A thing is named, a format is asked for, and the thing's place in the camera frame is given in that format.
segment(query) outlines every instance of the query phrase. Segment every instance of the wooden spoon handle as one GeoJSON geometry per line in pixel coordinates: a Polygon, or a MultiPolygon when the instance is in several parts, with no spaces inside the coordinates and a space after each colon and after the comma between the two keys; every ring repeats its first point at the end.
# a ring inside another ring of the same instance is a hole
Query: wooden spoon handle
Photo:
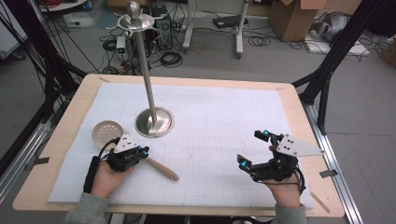
{"type": "Polygon", "coordinates": [[[178,175],[168,167],[160,164],[159,162],[155,161],[152,158],[146,158],[146,161],[148,162],[148,164],[150,164],[152,167],[157,169],[159,172],[163,173],[163,175],[166,175],[172,180],[178,181],[178,175]]]}

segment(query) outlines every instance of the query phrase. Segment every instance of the metal base plate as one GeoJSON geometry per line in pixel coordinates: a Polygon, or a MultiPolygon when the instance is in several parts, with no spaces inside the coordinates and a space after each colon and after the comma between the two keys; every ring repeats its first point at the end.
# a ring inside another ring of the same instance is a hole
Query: metal base plate
{"type": "Polygon", "coordinates": [[[141,112],[134,122],[134,126],[138,133],[147,138],[162,137],[168,134],[174,124],[175,118],[173,114],[162,107],[155,107],[157,114],[157,122],[153,123],[149,109],[141,112]]]}

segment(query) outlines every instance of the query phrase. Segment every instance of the grid paper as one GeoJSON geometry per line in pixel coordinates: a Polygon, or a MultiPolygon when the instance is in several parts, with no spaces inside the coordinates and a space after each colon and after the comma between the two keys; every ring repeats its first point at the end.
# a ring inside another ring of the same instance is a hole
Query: grid paper
{"type": "MultiPolygon", "coordinates": [[[[114,120],[149,156],[179,176],[173,181],[145,161],[110,197],[111,203],[273,207],[270,190],[238,168],[236,155],[255,163],[272,158],[269,144],[254,131],[290,133],[277,91],[230,88],[152,86],[156,106],[175,116],[173,130],[161,138],[146,138],[134,129],[137,115],[149,107],[144,85],[104,83],[67,152],[49,202],[78,202],[92,156],[93,127],[114,120]]],[[[309,189],[301,198],[313,207],[309,189]]]]}

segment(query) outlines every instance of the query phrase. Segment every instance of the hand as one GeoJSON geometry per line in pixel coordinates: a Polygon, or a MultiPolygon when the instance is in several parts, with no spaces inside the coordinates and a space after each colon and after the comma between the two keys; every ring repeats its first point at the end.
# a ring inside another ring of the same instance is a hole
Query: hand
{"type": "Polygon", "coordinates": [[[277,204],[280,206],[288,208],[301,207],[298,180],[295,175],[292,175],[289,178],[284,178],[281,181],[275,181],[273,179],[263,180],[262,183],[271,190],[277,204]]]}
{"type": "Polygon", "coordinates": [[[133,169],[134,167],[131,167],[125,172],[113,171],[106,161],[101,161],[95,179],[93,180],[91,194],[102,198],[108,198],[133,169]]]}

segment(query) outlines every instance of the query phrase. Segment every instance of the gray floor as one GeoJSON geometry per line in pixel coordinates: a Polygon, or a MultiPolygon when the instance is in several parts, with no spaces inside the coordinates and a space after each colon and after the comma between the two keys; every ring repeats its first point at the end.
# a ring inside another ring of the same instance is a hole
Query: gray floor
{"type": "MultiPolygon", "coordinates": [[[[99,22],[103,12],[97,7],[90,14],[99,22]]],[[[215,28],[211,23],[213,18],[213,15],[196,18],[194,25],[215,28]]],[[[265,18],[250,18],[248,28],[266,25],[265,18]]],[[[94,26],[73,30],[70,35],[93,64],[101,66],[105,52],[98,38],[108,35],[108,31],[94,26]]],[[[71,41],[64,40],[72,63],[82,70],[92,71],[71,41]]],[[[235,54],[234,35],[203,30],[194,31],[192,42],[187,54],[182,54],[180,67],[157,67],[158,71],[151,70],[151,75],[291,83],[315,71],[325,57],[308,53],[304,46],[293,49],[275,39],[271,39],[270,46],[253,47],[244,38],[244,54],[239,60],[235,54]]],[[[365,223],[394,223],[396,193],[393,188],[396,180],[392,176],[396,168],[393,163],[396,156],[393,147],[396,101],[393,97],[396,68],[379,59],[375,50],[370,52],[370,56],[363,57],[361,62],[354,56],[346,57],[336,70],[329,95],[326,131],[362,220],[365,223]]],[[[0,71],[0,120],[3,124],[0,156],[3,156],[44,99],[29,60],[0,62],[0,71]]],[[[0,223],[61,222],[64,213],[22,212],[12,208],[13,199],[27,175],[28,172],[22,174],[0,205],[0,223]]],[[[309,218],[308,222],[347,223],[343,217],[309,218]]]]}

